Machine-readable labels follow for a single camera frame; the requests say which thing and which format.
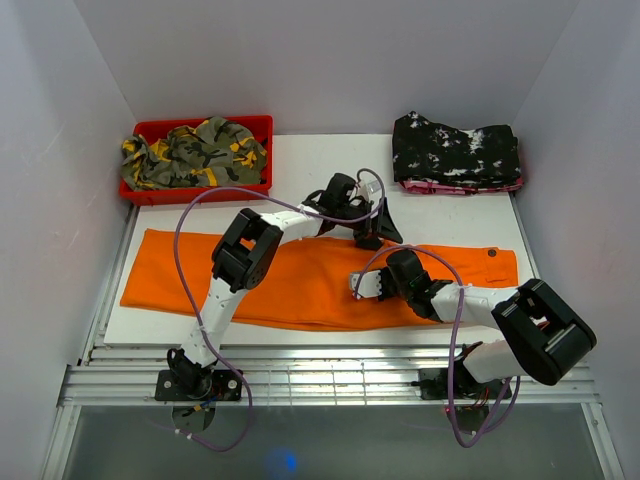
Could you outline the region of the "orange trousers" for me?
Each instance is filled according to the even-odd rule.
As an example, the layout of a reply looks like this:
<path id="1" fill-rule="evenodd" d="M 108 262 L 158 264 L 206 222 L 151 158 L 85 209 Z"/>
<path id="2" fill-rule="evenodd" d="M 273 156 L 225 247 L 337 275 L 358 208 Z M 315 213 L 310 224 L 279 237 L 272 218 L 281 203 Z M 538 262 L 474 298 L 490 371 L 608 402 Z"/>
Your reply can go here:
<path id="1" fill-rule="evenodd" d="M 129 274 L 120 304 L 165 313 L 191 315 L 203 307 L 212 274 L 215 234 L 149 229 Z M 514 287 L 519 282 L 516 254 L 497 247 L 424 246 L 424 268 L 434 279 L 459 275 L 479 287 Z M 429 326 L 398 298 L 356 300 L 349 275 L 382 258 L 349 240 L 319 237 L 279 247 L 266 278 L 239 305 L 237 323 L 301 331 L 365 331 Z"/>

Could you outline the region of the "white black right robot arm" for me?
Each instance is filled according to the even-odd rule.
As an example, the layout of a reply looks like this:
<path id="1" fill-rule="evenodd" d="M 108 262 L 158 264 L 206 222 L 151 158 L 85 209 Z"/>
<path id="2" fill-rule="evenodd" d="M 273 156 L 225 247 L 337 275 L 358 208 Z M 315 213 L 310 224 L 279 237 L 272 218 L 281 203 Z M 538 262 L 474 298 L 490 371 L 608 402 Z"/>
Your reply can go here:
<path id="1" fill-rule="evenodd" d="M 416 252 L 404 248 L 391 253 L 384 268 L 351 285 L 364 298 L 400 298 L 421 319 L 479 325 L 501 333 L 498 341 L 456 349 L 445 369 L 420 373 L 425 399 L 508 398 L 511 391 L 501 382 L 509 377 L 529 376 L 554 386 L 597 344 L 586 322 L 536 278 L 518 287 L 461 287 L 452 280 L 431 278 Z"/>

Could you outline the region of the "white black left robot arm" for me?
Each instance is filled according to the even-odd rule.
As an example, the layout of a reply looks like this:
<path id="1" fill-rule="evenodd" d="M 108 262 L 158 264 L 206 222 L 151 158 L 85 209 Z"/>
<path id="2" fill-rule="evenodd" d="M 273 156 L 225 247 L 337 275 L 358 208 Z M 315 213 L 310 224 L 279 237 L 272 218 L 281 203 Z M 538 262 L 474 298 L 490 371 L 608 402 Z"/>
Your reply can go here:
<path id="1" fill-rule="evenodd" d="M 391 218 L 381 177 L 371 183 L 336 173 L 323 190 L 299 205 L 288 203 L 276 213 L 242 209 L 212 252 L 209 289 L 202 306 L 194 306 L 196 325 L 180 348 L 167 352 L 171 382 L 193 400 L 214 395 L 214 364 L 223 359 L 219 345 L 247 293 L 266 277 L 278 248 L 286 243 L 323 235 L 337 226 L 354 232 L 356 245 L 377 251 L 384 241 L 402 242 Z"/>

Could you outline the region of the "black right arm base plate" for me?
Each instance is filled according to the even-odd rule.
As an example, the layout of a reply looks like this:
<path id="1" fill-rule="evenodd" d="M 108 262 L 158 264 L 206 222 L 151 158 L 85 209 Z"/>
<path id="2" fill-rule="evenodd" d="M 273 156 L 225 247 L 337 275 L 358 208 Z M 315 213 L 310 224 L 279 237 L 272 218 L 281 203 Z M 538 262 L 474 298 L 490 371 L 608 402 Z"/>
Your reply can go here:
<path id="1" fill-rule="evenodd" d="M 447 400 L 448 372 L 447 368 L 420 369 L 418 380 L 412 385 L 420 389 L 422 400 Z M 500 380 L 477 382 L 463 366 L 454 369 L 452 392 L 455 400 L 496 400 L 502 387 Z"/>

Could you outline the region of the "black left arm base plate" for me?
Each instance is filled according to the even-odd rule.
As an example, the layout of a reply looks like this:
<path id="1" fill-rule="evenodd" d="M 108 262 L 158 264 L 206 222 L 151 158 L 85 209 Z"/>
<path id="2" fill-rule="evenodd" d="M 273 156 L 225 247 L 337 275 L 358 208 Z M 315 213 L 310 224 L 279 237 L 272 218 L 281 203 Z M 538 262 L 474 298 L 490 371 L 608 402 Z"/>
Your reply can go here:
<path id="1" fill-rule="evenodd" d="M 167 402 L 239 401 L 241 398 L 242 383 L 229 370 L 206 371 L 193 390 L 181 385 L 178 377 L 170 370 L 161 370 L 154 393 L 156 401 Z"/>

